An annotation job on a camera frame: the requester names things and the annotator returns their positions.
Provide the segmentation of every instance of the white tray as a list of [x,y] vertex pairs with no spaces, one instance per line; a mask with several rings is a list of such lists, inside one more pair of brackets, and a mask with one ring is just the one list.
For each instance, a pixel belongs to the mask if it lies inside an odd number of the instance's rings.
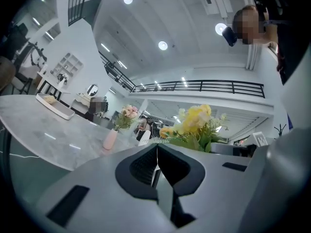
[[74,111],[69,109],[68,107],[66,107],[65,105],[63,105],[60,101],[56,101],[53,104],[49,104],[48,102],[46,102],[44,100],[45,96],[49,96],[48,94],[43,94],[43,93],[38,93],[36,95],[36,99],[42,103],[44,106],[46,106],[47,108],[49,108],[51,111],[53,111],[54,113],[58,114],[59,116],[61,116],[62,118],[69,120],[70,118],[73,117],[74,115]]

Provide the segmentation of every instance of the flower bouquet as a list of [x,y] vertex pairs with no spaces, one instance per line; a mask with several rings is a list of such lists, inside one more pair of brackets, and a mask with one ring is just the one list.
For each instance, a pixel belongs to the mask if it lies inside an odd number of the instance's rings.
[[128,129],[131,124],[135,121],[138,115],[138,109],[135,106],[127,105],[122,108],[121,114],[115,121],[115,129]]
[[135,118],[138,115],[138,110],[135,106],[127,105],[122,108],[121,114],[118,116],[114,122],[115,128],[112,129],[107,135],[106,139],[103,142],[103,147],[106,150],[112,149],[115,140],[117,138],[119,129],[128,129],[131,124],[135,121]]
[[162,128],[160,136],[169,139],[171,144],[204,152],[210,152],[211,143],[220,140],[217,128],[226,119],[225,114],[221,118],[213,118],[211,108],[206,104],[192,106],[187,111],[180,109],[178,117],[181,122]]

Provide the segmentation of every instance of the pink vase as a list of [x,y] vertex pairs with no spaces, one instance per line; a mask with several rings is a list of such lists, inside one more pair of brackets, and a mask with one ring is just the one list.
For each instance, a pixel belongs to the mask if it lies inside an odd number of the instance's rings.
[[118,135],[118,131],[112,129],[107,135],[106,139],[103,142],[103,147],[106,150],[111,150],[113,145],[115,144],[116,138]]

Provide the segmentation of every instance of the small sign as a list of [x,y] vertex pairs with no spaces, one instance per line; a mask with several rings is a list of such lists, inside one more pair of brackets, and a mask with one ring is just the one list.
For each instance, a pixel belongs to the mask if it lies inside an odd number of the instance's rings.
[[267,140],[266,137],[264,137],[262,132],[253,133],[253,137],[256,141],[257,147],[267,146]]

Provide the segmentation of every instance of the ceiling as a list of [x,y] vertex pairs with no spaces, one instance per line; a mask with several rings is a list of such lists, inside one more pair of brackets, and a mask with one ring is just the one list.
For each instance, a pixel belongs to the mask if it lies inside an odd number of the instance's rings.
[[[180,108],[189,109],[191,106],[196,106],[200,104],[193,103],[183,103],[183,102],[169,102],[169,101],[159,101],[159,100],[148,100],[149,104],[146,109],[151,115],[166,118],[167,120],[174,121],[173,116],[178,115],[178,111]],[[142,101],[135,100],[130,102],[132,105],[139,108],[141,106]],[[214,106],[212,108],[212,117],[220,118],[221,114],[226,114],[227,119],[223,123],[224,127],[222,127],[219,131],[219,135],[224,138],[230,138],[240,132],[242,132],[246,127],[251,125],[252,123],[256,123],[262,120],[261,117],[248,115],[244,113],[237,113],[230,111],[229,108],[218,109]]]
[[[232,48],[215,32],[217,23],[231,22],[243,0],[221,0],[227,4],[222,10],[219,1],[102,0],[94,25],[99,51],[124,63],[122,72],[131,79],[167,69],[245,67],[248,47],[238,42]],[[160,41],[167,50],[159,49]]]

